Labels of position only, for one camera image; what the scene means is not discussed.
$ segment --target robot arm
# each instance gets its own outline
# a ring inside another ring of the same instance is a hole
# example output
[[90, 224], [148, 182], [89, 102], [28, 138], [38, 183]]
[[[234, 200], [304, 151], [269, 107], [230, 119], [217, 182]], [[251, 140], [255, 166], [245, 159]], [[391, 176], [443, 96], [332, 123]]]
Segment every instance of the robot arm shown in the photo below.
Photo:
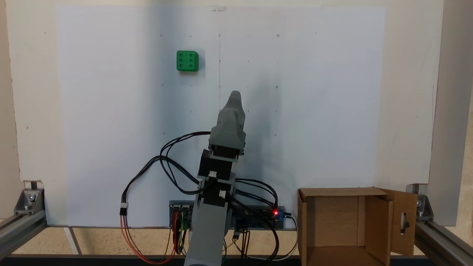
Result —
[[209, 149], [202, 152], [197, 178], [199, 189], [206, 182], [215, 182], [196, 196], [192, 217], [192, 237], [184, 266], [220, 266], [223, 238], [230, 228], [232, 210], [226, 194], [235, 195], [235, 174], [232, 164], [243, 155], [246, 134], [243, 131], [245, 112], [238, 91], [230, 94], [212, 128]]

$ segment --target red wire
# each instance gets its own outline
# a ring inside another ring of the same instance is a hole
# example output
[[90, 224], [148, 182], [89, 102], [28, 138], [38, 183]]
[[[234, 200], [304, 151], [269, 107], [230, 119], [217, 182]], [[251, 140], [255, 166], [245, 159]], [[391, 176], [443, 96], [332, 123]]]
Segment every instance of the red wire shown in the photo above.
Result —
[[[176, 214], [173, 216], [173, 228], [176, 227], [176, 218], [175, 218]], [[123, 234], [123, 237], [125, 238], [128, 246], [130, 246], [130, 248], [133, 250], [133, 252], [140, 258], [142, 259], [143, 261], [149, 263], [149, 264], [153, 264], [153, 265], [162, 265], [162, 264], [165, 264], [165, 263], [168, 263], [169, 261], [171, 261], [171, 259], [174, 257], [175, 255], [175, 248], [173, 249], [173, 252], [171, 252], [171, 255], [165, 260], [165, 261], [162, 261], [162, 262], [154, 262], [154, 261], [150, 261], [148, 260], [142, 253], [141, 251], [138, 249], [138, 247], [136, 246], [136, 244], [134, 243], [133, 241], [133, 238], [131, 237], [131, 234], [129, 232], [129, 227], [128, 227], [128, 221], [126, 219], [126, 216], [120, 216], [120, 228], [122, 230], [122, 234]], [[167, 249], [169, 247], [169, 238], [170, 238], [170, 235], [171, 235], [171, 230], [169, 231], [169, 235], [168, 235], [168, 238], [167, 238], [167, 246], [166, 246], [166, 251], [164, 252], [164, 255], [166, 255], [167, 253]], [[173, 242], [174, 242], [174, 246], [176, 246], [176, 239], [175, 239], [175, 235], [173, 236]]]

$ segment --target open cardboard box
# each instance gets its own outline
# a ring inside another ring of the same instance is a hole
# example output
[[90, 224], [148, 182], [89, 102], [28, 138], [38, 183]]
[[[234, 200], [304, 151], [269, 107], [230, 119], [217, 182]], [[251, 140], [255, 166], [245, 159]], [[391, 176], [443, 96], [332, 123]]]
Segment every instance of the open cardboard box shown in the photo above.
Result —
[[386, 265], [413, 256], [417, 195], [363, 188], [298, 190], [302, 266]]

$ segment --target green dice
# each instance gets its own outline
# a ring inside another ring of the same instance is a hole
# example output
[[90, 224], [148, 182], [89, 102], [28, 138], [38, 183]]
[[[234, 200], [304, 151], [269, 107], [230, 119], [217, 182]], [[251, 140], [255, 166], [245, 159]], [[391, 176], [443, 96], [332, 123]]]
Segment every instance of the green dice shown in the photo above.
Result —
[[199, 54], [196, 51], [177, 51], [176, 68], [179, 71], [199, 71]]

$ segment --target white connector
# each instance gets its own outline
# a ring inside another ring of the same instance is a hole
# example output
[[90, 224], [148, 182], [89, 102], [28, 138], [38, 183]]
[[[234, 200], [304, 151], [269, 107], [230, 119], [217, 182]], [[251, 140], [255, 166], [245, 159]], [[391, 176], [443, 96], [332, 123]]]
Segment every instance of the white connector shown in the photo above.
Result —
[[220, 190], [219, 197], [225, 198], [226, 195], [227, 195], [227, 192], [225, 190]]

